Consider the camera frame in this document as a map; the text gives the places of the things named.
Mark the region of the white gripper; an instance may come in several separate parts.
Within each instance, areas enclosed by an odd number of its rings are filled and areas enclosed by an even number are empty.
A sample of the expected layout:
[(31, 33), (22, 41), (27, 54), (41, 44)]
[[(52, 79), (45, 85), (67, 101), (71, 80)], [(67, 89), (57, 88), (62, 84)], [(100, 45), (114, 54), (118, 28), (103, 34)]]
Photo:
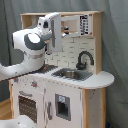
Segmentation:
[(47, 53), (58, 52), (62, 49), (61, 15), (49, 13), (38, 19), (37, 28), (47, 44)]

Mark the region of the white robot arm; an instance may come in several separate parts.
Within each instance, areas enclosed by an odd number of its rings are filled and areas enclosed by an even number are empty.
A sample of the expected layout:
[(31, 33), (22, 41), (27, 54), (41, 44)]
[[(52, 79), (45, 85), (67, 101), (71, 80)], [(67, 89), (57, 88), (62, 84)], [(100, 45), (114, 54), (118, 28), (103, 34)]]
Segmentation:
[(61, 15), (56, 12), (40, 17), (34, 28), (14, 32), (14, 48), (24, 53), (24, 60), (20, 64), (7, 67), (0, 64), (0, 81), (42, 68), (45, 52), (61, 50), (61, 38)]

